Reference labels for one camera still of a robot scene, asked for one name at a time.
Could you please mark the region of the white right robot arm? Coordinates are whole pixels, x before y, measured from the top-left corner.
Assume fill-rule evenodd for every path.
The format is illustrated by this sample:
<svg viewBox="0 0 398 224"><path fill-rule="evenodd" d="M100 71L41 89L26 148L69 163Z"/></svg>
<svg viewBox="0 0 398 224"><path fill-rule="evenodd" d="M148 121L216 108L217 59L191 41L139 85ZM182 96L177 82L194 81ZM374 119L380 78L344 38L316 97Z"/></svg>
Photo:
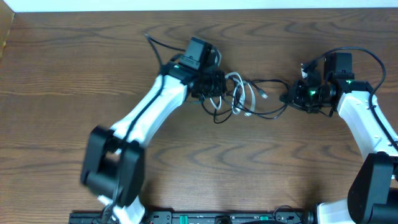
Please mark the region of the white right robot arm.
<svg viewBox="0 0 398 224"><path fill-rule="evenodd" d="M304 212L302 223L397 223L397 133L377 102L378 87L355 79L354 47L339 47L301 66L281 102L308 114L329 108L348 125L364 160L346 198L323 202Z"/></svg>

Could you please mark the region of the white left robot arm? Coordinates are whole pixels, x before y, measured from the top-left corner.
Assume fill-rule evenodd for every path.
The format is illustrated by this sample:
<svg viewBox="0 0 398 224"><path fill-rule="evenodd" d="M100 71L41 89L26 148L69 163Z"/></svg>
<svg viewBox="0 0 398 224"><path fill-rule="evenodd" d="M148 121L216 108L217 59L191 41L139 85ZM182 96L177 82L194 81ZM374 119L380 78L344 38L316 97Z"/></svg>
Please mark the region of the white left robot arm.
<svg viewBox="0 0 398 224"><path fill-rule="evenodd" d="M80 182L105 203L92 223L140 223L139 200L145 174L145 149L156 131L188 96L204 100L226 91L221 53L192 37L167 63L148 94L109 129L95 127L88 138Z"/></svg>

